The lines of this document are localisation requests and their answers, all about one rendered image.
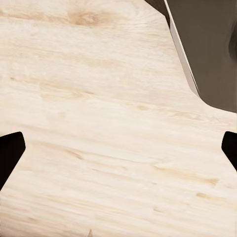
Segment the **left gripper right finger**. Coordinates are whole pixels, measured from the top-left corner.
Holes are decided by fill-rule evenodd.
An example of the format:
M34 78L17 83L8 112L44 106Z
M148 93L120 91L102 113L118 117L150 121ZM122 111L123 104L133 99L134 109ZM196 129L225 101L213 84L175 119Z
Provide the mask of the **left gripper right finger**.
M237 171L237 133L226 131L221 149Z

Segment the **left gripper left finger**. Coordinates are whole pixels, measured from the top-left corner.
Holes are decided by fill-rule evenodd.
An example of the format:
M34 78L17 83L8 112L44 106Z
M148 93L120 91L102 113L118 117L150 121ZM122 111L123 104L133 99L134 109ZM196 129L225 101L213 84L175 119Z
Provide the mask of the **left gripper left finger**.
M21 131L0 137L0 191L25 150Z

